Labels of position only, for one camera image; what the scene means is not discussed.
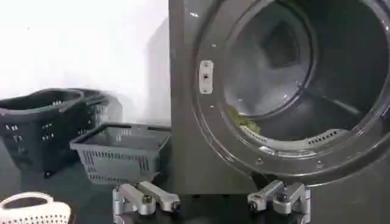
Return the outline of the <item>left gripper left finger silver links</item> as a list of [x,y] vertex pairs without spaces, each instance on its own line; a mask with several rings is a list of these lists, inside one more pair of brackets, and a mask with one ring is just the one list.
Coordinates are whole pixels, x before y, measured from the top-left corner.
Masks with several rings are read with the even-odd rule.
[[123,215],[130,212],[141,216],[152,215],[157,206],[164,212],[177,212],[180,198],[148,181],[120,184],[112,190],[113,223],[125,223]]

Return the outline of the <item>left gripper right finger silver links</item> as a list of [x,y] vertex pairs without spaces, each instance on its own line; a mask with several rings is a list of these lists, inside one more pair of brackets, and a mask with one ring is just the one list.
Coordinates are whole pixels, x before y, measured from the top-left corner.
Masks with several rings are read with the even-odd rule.
[[302,217],[298,223],[311,223],[311,191],[303,183],[295,182],[285,185],[281,180],[274,180],[265,187],[247,196],[249,211],[257,213],[267,210],[269,206],[281,215],[293,212]]

